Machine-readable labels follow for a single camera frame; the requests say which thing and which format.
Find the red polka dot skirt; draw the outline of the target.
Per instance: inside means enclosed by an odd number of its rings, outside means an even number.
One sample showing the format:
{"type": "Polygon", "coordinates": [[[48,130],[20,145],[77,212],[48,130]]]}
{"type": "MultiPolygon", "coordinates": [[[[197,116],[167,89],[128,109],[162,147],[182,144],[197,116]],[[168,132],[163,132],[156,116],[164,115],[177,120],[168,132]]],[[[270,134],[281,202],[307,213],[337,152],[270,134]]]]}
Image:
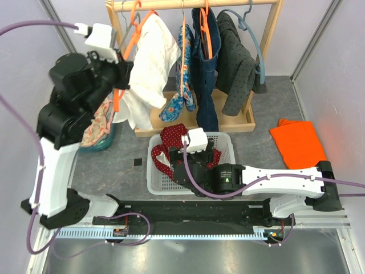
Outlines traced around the red polka dot skirt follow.
{"type": "Polygon", "coordinates": [[[156,168],[173,180],[173,169],[169,156],[170,148],[183,148],[183,135],[188,134],[188,129],[182,124],[165,127],[160,133],[161,144],[154,146],[151,157],[156,168]]]}

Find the grey metal hanger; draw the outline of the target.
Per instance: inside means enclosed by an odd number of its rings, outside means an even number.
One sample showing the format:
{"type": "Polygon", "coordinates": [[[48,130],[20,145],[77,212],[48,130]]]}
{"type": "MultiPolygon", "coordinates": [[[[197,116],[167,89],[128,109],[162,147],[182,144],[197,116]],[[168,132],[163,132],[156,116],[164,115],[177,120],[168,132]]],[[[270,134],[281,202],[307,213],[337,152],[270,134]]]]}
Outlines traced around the grey metal hanger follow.
{"type": "Polygon", "coordinates": [[[126,53],[127,46],[125,44],[125,40],[128,38],[128,34],[132,30],[133,27],[138,27],[138,24],[141,22],[140,13],[136,12],[136,7],[141,7],[141,1],[134,1],[133,8],[131,10],[131,22],[127,25],[124,34],[121,35],[121,41],[119,43],[119,51],[121,53],[126,53]]]}

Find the orange hanger of white skirt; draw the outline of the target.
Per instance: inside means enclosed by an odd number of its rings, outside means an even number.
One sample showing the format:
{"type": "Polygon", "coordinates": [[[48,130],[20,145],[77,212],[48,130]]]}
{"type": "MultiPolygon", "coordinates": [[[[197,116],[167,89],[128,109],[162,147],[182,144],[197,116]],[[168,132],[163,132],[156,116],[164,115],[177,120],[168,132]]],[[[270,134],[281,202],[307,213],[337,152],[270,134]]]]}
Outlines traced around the orange hanger of white skirt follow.
{"type": "MultiPolygon", "coordinates": [[[[140,23],[136,23],[135,22],[135,10],[137,7],[141,7],[141,1],[134,1],[133,6],[132,6],[132,10],[131,10],[131,25],[135,27],[135,31],[132,35],[132,38],[123,54],[123,58],[124,60],[128,59],[133,46],[137,45],[140,37],[141,37],[141,31],[142,31],[142,27],[145,24],[145,22],[147,21],[147,19],[152,15],[155,14],[157,15],[157,12],[154,10],[150,10],[149,13],[140,21],[140,23]]],[[[123,97],[125,93],[125,89],[121,89],[121,88],[115,88],[113,91],[113,108],[115,112],[119,112],[120,107],[119,107],[119,101],[120,99],[123,97]]]]}

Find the blue floral skirt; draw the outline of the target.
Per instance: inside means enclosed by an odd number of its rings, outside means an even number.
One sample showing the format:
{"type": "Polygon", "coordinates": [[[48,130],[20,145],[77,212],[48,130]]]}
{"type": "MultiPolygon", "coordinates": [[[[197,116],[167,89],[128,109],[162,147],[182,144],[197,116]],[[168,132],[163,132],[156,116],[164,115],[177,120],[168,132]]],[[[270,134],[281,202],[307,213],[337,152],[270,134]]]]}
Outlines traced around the blue floral skirt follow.
{"type": "Polygon", "coordinates": [[[173,122],[177,120],[182,114],[184,107],[189,112],[196,109],[196,102],[191,91],[192,80],[190,73],[194,36],[189,25],[180,27],[177,43],[179,48],[182,50],[181,57],[179,57],[176,62],[177,92],[163,108],[161,113],[159,113],[159,118],[163,122],[173,122]]]}

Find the orange hanger of floral skirt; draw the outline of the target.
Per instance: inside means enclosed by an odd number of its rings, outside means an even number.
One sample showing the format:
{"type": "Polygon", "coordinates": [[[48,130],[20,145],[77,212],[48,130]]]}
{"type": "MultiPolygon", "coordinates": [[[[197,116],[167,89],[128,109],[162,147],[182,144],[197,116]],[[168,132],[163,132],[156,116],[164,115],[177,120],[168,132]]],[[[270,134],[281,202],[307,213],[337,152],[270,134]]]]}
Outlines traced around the orange hanger of floral skirt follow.
{"type": "Polygon", "coordinates": [[[180,95],[183,98],[184,97],[184,64],[185,64],[185,51],[186,51],[186,16],[183,16],[179,39],[180,39],[180,43],[181,43],[180,95]]]}

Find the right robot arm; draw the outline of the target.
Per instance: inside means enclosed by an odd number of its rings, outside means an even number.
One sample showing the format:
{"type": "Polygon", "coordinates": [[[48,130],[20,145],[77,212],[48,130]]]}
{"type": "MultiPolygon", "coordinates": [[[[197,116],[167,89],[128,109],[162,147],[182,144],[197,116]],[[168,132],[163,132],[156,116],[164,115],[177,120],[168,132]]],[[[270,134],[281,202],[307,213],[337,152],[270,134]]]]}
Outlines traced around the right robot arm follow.
{"type": "Polygon", "coordinates": [[[298,211],[312,208],[319,212],[342,209],[338,188],[329,161],[298,170],[270,170],[224,163],[212,168],[213,147],[193,153],[169,149],[173,181],[196,196],[228,200],[236,196],[270,194],[261,210],[266,224],[275,224],[298,211]]]}

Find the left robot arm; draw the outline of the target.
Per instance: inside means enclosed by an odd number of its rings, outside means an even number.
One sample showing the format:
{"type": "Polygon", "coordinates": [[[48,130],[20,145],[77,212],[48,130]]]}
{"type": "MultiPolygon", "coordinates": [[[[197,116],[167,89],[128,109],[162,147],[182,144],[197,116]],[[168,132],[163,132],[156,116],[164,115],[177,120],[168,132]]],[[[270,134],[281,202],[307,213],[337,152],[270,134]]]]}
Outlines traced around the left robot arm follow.
{"type": "Polygon", "coordinates": [[[105,216],[112,224],[125,218],[125,210],[112,195],[86,195],[69,186],[84,131],[112,89],[128,87],[133,62],[117,59],[100,59],[96,51],[71,53],[61,56],[49,71],[54,88],[39,112],[35,137],[43,152],[37,176],[41,186],[21,202],[27,213],[37,211],[41,225],[49,230],[88,217],[105,216]]]}

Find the dark denim skirt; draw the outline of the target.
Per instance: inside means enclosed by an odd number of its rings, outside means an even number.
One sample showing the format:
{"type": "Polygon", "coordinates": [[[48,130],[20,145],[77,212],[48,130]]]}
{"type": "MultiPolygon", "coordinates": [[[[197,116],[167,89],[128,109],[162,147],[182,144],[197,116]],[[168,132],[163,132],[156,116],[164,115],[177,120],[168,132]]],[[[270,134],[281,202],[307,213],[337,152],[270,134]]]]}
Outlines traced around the dark denim skirt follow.
{"type": "Polygon", "coordinates": [[[208,24],[212,40],[213,58],[205,59],[200,34],[200,9],[192,10],[193,28],[195,32],[192,48],[191,80],[197,99],[196,120],[204,131],[218,131],[218,118],[214,107],[212,92],[215,87],[215,70],[221,49],[221,37],[214,12],[209,9],[208,24]]]}

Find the orange hanger of denim skirt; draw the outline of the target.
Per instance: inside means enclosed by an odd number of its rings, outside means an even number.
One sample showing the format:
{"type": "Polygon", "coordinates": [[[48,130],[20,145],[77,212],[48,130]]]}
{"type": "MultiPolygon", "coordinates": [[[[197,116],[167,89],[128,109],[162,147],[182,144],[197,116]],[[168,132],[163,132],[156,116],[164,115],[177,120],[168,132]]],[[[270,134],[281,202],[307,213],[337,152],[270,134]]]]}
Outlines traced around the orange hanger of denim skirt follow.
{"type": "Polygon", "coordinates": [[[208,24],[209,3],[205,0],[205,7],[200,9],[200,34],[202,39],[202,47],[205,55],[205,59],[213,58],[212,40],[210,37],[210,30],[208,24]]]}

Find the white plastic laundry basket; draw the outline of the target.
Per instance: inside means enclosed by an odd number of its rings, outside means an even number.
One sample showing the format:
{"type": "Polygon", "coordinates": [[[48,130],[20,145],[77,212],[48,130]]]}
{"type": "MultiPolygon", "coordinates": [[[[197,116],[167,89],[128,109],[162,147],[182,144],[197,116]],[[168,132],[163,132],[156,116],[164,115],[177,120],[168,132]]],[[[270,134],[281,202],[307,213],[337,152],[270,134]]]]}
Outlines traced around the white plastic laundry basket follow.
{"type": "MultiPolygon", "coordinates": [[[[235,164],[234,149],[231,138],[224,132],[207,132],[207,137],[214,141],[214,148],[221,152],[219,164],[235,164]]],[[[147,189],[153,195],[193,195],[193,192],[173,182],[166,174],[159,171],[152,160],[152,149],[162,144],[159,134],[149,140],[147,158],[147,189]]]]}

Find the peach floral garment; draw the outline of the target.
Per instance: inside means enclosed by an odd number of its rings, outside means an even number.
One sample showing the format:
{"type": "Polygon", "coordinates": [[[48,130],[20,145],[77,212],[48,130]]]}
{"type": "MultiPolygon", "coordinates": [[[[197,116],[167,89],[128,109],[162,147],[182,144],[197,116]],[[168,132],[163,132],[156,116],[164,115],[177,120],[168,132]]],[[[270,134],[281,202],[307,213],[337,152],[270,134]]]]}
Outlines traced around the peach floral garment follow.
{"type": "Polygon", "coordinates": [[[94,114],[91,125],[84,131],[80,146],[92,147],[106,139],[111,133],[114,114],[113,100],[108,96],[94,114]]]}

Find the teal laundry basket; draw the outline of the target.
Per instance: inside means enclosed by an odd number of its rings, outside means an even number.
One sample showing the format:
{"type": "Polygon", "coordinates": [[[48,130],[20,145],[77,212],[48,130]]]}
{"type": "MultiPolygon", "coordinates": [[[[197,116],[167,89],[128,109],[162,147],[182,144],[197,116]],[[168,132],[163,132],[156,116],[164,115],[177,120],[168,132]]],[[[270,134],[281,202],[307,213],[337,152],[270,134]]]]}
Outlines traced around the teal laundry basket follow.
{"type": "Polygon", "coordinates": [[[111,124],[111,130],[110,133],[106,135],[106,137],[102,137],[100,141],[98,141],[96,144],[90,146],[90,147],[79,147],[80,153],[92,153],[92,152],[98,152],[103,151],[109,148],[113,142],[113,138],[115,135],[116,125],[111,124]]]}

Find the dark grey dotted garment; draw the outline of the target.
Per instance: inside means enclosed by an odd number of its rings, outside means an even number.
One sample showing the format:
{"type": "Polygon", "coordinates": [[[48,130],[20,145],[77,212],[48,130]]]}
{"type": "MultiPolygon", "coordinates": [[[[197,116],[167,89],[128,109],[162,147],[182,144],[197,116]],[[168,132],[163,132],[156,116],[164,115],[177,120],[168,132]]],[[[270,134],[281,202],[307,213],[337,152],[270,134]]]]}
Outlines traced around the dark grey dotted garment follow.
{"type": "Polygon", "coordinates": [[[241,111],[251,91],[256,94],[267,92],[266,83],[260,83],[256,74],[258,64],[250,51],[242,44],[237,28],[228,13],[217,16],[221,37],[221,49],[217,59],[216,87],[227,95],[222,113],[236,116],[241,111]]]}

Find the orange folded cloth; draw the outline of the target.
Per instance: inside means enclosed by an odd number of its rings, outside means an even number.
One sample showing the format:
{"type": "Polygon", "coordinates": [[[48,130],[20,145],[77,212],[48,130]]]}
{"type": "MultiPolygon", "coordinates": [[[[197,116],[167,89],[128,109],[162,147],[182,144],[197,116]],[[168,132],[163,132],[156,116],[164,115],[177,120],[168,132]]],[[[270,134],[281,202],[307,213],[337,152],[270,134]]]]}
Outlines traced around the orange folded cloth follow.
{"type": "Polygon", "coordinates": [[[327,157],[311,121],[282,118],[269,130],[283,162],[290,170],[310,168],[327,157]]]}

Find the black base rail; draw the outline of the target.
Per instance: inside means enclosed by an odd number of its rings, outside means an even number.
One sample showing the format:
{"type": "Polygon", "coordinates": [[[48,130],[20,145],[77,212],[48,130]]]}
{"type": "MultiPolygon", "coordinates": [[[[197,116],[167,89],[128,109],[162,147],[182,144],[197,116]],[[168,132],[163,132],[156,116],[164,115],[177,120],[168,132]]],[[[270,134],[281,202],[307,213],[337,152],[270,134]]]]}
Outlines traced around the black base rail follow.
{"type": "Polygon", "coordinates": [[[251,234],[255,226],[289,227],[290,217],[272,217],[269,201],[166,200],[123,201],[114,219],[95,216],[94,225],[127,225],[131,234],[251,234]]]}

